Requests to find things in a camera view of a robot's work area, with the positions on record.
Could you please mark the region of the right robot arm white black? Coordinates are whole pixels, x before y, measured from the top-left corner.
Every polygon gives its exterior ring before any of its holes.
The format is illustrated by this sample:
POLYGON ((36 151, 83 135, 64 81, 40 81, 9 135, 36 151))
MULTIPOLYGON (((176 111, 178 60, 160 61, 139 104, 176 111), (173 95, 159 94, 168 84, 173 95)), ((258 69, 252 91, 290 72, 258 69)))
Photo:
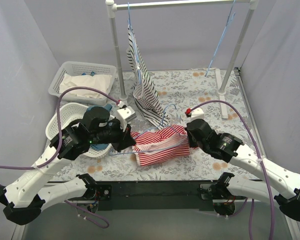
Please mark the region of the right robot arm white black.
POLYGON ((229 133, 216 133, 203 119, 187 123, 191 147, 199 147, 211 157, 253 174, 259 181, 243 180, 233 173, 223 173, 204 191, 212 198, 242 196, 273 203, 289 218, 300 222, 300 174, 289 171, 257 154, 243 141, 229 133))

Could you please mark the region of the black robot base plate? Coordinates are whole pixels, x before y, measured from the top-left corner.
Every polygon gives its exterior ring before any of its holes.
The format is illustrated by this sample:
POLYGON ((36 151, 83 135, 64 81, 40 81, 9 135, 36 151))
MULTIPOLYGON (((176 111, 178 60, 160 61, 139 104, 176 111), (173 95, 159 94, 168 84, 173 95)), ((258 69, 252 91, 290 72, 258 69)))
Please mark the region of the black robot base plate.
POLYGON ((200 210, 213 211, 215 203, 230 205, 229 193, 212 195, 215 180, 98 181, 99 211, 200 210))

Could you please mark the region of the white oval perforated basket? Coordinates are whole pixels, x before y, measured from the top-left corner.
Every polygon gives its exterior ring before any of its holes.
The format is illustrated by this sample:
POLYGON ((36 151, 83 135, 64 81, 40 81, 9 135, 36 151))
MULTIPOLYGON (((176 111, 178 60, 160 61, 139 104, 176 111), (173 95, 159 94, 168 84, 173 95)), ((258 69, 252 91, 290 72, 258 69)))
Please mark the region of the white oval perforated basket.
MULTIPOLYGON (((64 129, 70 122, 74 120, 82 119, 87 109, 87 105, 76 102, 70 102, 63 105, 59 109, 61 128, 64 129)), ((52 119, 49 121, 48 125, 46 126, 45 135, 47 139, 51 140, 58 134, 58 132, 58 120, 57 114, 55 113, 52 119)), ((96 150, 93 147, 90 147, 88 152, 85 152, 82 155, 89 158, 101 159, 107 155, 111 148, 111 144, 108 144, 105 149, 101 150, 96 150)))

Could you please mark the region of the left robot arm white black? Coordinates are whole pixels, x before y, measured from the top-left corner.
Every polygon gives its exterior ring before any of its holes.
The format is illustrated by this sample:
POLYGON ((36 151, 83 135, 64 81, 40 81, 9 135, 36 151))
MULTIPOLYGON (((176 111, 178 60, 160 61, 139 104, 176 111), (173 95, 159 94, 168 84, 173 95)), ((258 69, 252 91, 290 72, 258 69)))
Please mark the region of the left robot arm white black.
POLYGON ((38 160, 17 180, 0 186, 0 203, 7 220, 20 226, 36 219, 40 213, 58 203, 72 199, 109 199, 109 185, 98 185, 88 174, 46 187, 52 177, 68 166, 90 146, 110 144, 120 152, 135 145, 129 122, 136 117, 130 106, 116 111, 115 117, 103 107, 93 107, 81 119, 71 121, 54 138, 38 160))

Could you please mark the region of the red white striped tank top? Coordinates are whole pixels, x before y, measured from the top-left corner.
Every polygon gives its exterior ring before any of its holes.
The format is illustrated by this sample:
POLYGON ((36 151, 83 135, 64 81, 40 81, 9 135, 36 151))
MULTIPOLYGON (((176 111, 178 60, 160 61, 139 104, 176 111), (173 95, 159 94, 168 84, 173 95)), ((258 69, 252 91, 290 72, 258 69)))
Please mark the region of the red white striped tank top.
POLYGON ((173 124, 155 132, 133 131, 131 136, 135 138, 136 144, 132 149, 140 167, 185 157, 191 153, 187 132, 182 125, 173 124))

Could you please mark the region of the blue garment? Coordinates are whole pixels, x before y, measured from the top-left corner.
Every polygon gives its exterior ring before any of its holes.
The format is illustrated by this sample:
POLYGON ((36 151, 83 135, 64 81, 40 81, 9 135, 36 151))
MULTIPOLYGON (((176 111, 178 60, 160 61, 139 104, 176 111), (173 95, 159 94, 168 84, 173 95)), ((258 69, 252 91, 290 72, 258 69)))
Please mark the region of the blue garment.
MULTIPOLYGON (((86 109, 86 112, 90 111, 91 109, 95 108, 95 107, 102 107, 100 105, 92 105, 92 106, 89 106, 87 109, 86 109)), ((110 112, 112 110, 112 105, 107 103, 105 106, 103 106, 102 108, 103 109, 106 109, 108 112, 110 112)), ((93 144, 91 145, 91 148, 94 149, 95 151, 103 151, 105 150, 106 148, 108 147, 108 144, 93 144)))

